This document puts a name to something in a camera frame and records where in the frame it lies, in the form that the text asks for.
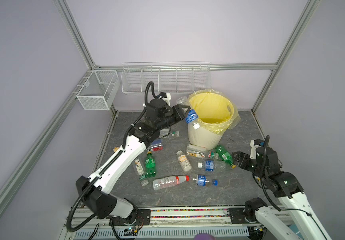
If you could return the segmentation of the green bottle yellow cap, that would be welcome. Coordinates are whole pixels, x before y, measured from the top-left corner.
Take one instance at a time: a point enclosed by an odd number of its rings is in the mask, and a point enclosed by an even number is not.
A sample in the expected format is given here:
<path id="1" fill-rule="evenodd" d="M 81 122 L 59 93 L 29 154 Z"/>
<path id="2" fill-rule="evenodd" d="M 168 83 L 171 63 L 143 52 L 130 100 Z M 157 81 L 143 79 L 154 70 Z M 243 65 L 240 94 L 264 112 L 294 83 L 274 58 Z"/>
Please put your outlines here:
<path id="1" fill-rule="evenodd" d="M 223 145 L 217 145 L 214 148 L 215 152 L 219 155 L 219 157 L 228 164 L 232 169 L 236 168 L 236 165 L 233 163 L 232 155 L 228 152 L 228 150 Z"/>

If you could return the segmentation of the clear bottle blue label white cap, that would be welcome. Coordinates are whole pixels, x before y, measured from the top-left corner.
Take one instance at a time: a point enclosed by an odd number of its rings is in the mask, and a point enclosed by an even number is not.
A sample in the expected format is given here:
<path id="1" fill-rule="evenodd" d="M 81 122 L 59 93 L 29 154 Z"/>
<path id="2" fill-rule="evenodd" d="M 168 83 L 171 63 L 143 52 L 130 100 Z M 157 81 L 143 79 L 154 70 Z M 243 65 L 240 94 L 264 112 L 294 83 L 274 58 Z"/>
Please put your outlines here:
<path id="1" fill-rule="evenodd" d="M 204 160 L 197 163 L 197 168 L 205 172 L 224 171 L 227 164 L 223 161 Z"/>

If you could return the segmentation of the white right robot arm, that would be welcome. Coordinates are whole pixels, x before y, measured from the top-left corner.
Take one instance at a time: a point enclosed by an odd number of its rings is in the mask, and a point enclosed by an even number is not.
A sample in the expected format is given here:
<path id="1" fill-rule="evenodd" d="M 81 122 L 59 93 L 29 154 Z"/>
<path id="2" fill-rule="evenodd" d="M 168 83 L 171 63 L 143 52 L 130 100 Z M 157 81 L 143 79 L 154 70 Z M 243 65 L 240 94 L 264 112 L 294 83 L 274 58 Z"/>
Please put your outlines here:
<path id="1" fill-rule="evenodd" d="M 280 240 L 329 240 L 331 237 L 323 227 L 309 204 L 303 187 L 297 178 L 282 170 L 277 152 L 269 146 L 270 136 L 264 140 L 250 142 L 250 154 L 241 151 L 232 153 L 233 162 L 240 169 L 258 177 L 266 203 L 253 198 L 245 203 L 243 217 L 251 224 L 260 224 Z M 280 220 L 273 210 L 289 212 L 300 231 L 294 233 Z"/>

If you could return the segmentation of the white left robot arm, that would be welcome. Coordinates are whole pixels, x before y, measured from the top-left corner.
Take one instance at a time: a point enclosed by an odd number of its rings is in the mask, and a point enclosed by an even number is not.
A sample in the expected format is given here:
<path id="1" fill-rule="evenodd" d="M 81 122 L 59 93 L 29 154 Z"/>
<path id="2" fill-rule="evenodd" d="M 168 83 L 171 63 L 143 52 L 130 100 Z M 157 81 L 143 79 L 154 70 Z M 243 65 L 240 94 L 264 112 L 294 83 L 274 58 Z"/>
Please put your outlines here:
<path id="1" fill-rule="evenodd" d="M 128 224 L 135 222 L 137 206 L 129 200 L 116 197 L 111 191 L 128 166 L 158 139 L 160 131 L 183 121 L 190 111 L 190 106 L 184 104 L 171 107 L 162 97 L 163 94 L 155 94 L 154 82 L 149 82 L 144 92 L 143 110 L 125 131 L 119 149 L 89 177 L 78 178 L 78 198 L 65 224 L 68 232 L 80 230 L 94 218 L 114 217 Z M 74 227 L 72 219 L 80 204 L 87 206 L 92 215 Z"/>

